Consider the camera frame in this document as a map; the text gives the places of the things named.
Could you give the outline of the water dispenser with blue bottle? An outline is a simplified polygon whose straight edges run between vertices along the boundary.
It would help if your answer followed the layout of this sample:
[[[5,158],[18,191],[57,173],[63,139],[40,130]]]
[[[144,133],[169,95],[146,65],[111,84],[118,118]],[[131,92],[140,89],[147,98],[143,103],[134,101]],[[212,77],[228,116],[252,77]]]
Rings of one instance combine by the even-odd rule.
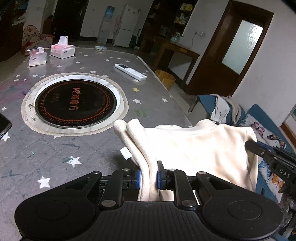
[[[104,17],[101,21],[101,25],[99,28],[99,33],[97,36],[97,45],[98,46],[105,46],[109,33],[111,31],[111,27],[112,27],[112,17],[113,17],[113,13],[114,13],[114,6],[108,6]]]

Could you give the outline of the dark wooden side table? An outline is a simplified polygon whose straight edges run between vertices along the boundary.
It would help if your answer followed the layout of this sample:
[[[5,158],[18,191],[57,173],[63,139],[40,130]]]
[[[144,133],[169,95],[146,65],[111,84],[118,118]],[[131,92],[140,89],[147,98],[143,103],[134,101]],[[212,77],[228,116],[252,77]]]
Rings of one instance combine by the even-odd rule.
[[[183,78],[177,77],[177,84],[181,89],[184,90],[186,88],[186,81],[189,79],[189,75],[192,72],[198,58],[200,57],[200,54],[179,43],[165,40],[162,37],[152,36],[144,37],[140,44],[139,52],[140,54],[151,56],[154,47],[156,47],[155,56],[152,57],[150,66],[152,71],[164,70],[176,77],[177,75],[170,69],[170,64],[173,57],[180,55],[181,57],[189,58],[189,67],[185,72],[185,76]]]

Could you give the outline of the wooden bucket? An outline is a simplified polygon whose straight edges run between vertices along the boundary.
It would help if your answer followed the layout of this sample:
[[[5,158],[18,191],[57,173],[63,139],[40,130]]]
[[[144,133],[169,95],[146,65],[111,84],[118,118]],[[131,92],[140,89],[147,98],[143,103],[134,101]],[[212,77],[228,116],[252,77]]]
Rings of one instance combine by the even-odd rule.
[[[170,90],[173,84],[175,83],[175,77],[163,70],[156,70],[155,74],[159,78],[161,83],[166,87],[166,89]]]

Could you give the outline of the white refrigerator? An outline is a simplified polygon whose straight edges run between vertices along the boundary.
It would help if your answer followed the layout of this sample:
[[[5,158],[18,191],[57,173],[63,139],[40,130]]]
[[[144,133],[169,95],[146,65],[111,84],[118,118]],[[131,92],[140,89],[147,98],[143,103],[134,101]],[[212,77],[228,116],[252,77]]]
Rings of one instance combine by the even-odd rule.
[[[138,19],[139,10],[125,5],[114,33],[114,46],[129,47]]]

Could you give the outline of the dark wooden door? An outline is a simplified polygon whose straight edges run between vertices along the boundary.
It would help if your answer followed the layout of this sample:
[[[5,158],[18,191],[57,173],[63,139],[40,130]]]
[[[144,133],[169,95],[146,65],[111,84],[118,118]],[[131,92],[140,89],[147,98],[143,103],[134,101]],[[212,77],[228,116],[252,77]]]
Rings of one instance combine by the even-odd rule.
[[[185,92],[232,95],[254,60],[273,13],[229,1]]]

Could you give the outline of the white remote control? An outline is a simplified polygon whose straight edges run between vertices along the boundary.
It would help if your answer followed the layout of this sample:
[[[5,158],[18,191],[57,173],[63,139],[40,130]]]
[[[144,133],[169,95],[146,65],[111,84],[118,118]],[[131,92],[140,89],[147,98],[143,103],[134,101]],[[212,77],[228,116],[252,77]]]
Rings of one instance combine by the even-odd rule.
[[[134,79],[138,80],[138,81],[144,81],[147,79],[146,75],[143,75],[142,73],[124,65],[124,64],[115,64],[115,68],[126,73],[127,75],[133,77]]]

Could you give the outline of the butterfly pattern pillow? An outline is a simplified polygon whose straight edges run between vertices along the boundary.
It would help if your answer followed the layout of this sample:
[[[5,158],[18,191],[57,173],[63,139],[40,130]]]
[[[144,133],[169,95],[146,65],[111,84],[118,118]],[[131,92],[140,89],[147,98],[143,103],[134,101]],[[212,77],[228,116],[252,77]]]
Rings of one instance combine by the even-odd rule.
[[[247,114],[244,117],[239,126],[251,127],[256,135],[257,141],[262,144],[265,149],[270,149],[272,151],[275,147],[280,149],[286,149],[287,147],[286,142],[283,141],[282,138],[268,130],[264,124],[262,124],[250,114]],[[278,177],[278,175],[270,171],[268,164],[262,157],[258,158],[258,171],[266,182],[271,193],[274,195],[277,201],[280,202],[282,193],[279,193],[279,191],[285,182],[280,177]]]

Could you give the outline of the dark display cabinet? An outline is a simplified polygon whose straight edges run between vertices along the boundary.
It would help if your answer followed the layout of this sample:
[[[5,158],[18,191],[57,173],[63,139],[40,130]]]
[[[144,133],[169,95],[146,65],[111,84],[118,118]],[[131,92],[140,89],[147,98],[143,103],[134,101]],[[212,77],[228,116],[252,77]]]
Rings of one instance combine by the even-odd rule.
[[[182,33],[197,4],[197,0],[153,1],[139,38],[139,51],[158,52],[163,42],[175,33]]]

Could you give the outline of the pink white tissue box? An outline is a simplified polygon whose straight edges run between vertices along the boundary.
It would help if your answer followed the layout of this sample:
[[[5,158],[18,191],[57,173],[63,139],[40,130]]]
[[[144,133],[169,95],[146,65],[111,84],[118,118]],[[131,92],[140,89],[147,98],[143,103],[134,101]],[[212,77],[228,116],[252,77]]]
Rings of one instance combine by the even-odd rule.
[[[58,43],[51,46],[50,55],[59,59],[73,57],[75,46],[69,45],[67,36],[60,36]]]

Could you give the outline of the small blue white packet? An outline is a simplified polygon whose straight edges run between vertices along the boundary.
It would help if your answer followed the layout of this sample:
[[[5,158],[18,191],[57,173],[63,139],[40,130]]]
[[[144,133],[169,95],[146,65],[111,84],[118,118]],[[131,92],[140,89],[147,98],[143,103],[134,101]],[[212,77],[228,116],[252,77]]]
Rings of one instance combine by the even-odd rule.
[[[104,52],[107,50],[107,48],[104,46],[95,46],[95,50],[99,52]]]

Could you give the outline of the black smartphone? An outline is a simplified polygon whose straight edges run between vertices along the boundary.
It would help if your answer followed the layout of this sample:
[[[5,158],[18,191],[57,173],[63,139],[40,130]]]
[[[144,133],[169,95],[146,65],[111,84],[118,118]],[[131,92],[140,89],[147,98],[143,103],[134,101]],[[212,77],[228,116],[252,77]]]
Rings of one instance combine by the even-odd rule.
[[[12,127],[12,123],[3,114],[0,113],[0,134],[1,138],[8,132]]]

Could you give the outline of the patterned play tent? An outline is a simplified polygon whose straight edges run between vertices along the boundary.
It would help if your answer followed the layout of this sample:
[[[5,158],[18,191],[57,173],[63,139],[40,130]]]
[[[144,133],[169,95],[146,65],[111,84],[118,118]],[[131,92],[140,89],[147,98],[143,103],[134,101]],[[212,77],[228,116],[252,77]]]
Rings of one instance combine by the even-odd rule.
[[[37,49],[38,47],[49,48],[53,44],[53,36],[40,34],[33,25],[28,25],[23,30],[21,54],[28,56],[28,49]]]

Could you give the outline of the cream white sweater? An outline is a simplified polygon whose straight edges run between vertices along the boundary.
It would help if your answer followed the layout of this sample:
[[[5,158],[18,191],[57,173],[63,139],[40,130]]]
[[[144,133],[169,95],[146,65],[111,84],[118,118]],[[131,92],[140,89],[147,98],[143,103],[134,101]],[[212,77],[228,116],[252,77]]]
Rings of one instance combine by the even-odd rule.
[[[174,199],[172,191],[158,190],[158,161],[165,169],[188,176],[204,171],[247,190],[256,189],[258,157],[245,149],[247,141],[257,140],[251,127],[217,125],[208,119],[192,128],[145,128],[138,119],[116,120],[113,127],[141,171],[139,201]]]

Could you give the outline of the small pink tissue pack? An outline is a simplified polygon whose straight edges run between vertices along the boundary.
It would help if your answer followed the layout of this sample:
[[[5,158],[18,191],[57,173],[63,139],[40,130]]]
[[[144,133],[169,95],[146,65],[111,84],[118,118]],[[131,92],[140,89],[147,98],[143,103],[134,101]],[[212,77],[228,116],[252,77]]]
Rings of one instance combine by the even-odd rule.
[[[43,47],[37,49],[28,49],[29,52],[29,66],[39,66],[47,63],[47,53]]]

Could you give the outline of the round black induction cooktop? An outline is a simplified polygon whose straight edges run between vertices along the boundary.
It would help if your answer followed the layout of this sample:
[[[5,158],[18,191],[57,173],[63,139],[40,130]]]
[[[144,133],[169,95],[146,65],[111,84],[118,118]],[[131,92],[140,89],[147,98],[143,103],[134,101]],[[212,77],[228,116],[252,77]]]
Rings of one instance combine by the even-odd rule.
[[[52,136],[104,132],[128,112],[128,101],[113,80],[90,73],[61,73],[36,83],[23,99],[25,124]]]

